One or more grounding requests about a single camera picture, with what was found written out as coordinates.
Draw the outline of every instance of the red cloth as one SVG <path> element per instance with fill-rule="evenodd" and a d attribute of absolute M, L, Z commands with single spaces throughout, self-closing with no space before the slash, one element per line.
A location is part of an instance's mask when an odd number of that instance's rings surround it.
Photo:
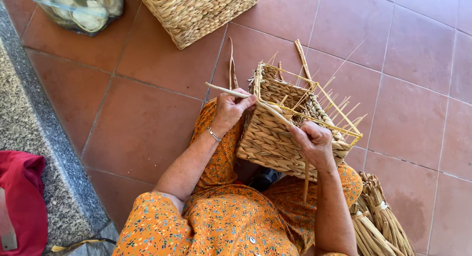
<path fill-rule="evenodd" d="M 0 255 L 41 255 L 48 242 L 48 218 L 41 173 L 44 157 L 0 151 L 0 187 L 5 190 L 8 215 L 15 229 L 17 249 Z"/>

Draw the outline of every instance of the orange floral dress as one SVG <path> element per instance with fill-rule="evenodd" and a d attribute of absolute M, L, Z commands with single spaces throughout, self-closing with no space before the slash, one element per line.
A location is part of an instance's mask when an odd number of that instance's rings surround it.
<path fill-rule="evenodd" d="M 200 112 L 192 142 L 206 131 L 216 112 L 216 100 Z M 121 231 L 114 256 L 294 256 L 314 243 L 317 186 L 310 182 L 307 205 L 304 181 L 286 176 L 260 193 L 234 184 L 236 145 L 241 119 L 222 139 L 180 214 L 163 193 L 148 192 L 134 202 Z M 357 172 L 338 168 L 347 205 L 362 191 Z M 328 253 L 326 255 L 344 255 Z"/>

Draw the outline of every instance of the speckled stone ledge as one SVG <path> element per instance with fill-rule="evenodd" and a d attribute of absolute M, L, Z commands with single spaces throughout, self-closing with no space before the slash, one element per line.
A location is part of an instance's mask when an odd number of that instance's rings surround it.
<path fill-rule="evenodd" d="M 59 125 L 0 0 L 0 150 L 46 158 L 48 245 L 95 236 L 109 221 Z"/>

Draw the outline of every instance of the finished woven basket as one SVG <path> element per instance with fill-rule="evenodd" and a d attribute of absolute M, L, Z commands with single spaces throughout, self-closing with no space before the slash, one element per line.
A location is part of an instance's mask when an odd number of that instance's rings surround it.
<path fill-rule="evenodd" d="M 179 49 L 217 30 L 258 0 L 143 0 Z"/>
<path fill-rule="evenodd" d="M 311 84 L 310 89 L 283 81 L 282 73 L 306 81 L 307 85 Z M 313 93 L 314 90 L 319 90 L 320 93 L 316 95 Z M 261 62 L 250 80 L 249 92 L 258 96 L 259 101 L 277 108 L 278 112 L 295 126 L 300 126 L 305 120 L 312 120 L 331 130 L 336 165 L 343 162 L 353 145 L 362 138 L 356 125 L 363 117 L 357 118 L 352 123 L 342 112 L 342 108 L 333 102 L 331 95 L 316 82 Z M 322 97 L 321 102 L 318 102 L 318 97 Z M 343 121 L 346 125 L 337 127 L 333 124 L 328 115 L 331 108 L 333 111 L 330 115 L 333 119 L 339 115 L 342 117 L 338 125 Z M 304 154 L 300 145 L 292 138 L 286 125 L 260 106 L 247 115 L 237 156 L 288 175 L 305 178 Z M 317 180 L 316 167 L 311 164 L 309 180 Z"/>

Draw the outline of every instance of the plastic bag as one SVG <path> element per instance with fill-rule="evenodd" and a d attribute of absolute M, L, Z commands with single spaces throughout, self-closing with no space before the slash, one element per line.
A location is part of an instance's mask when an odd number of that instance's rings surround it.
<path fill-rule="evenodd" d="M 123 13 L 123 0 L 33 0 L 57 24 L 94 36 Z"/>

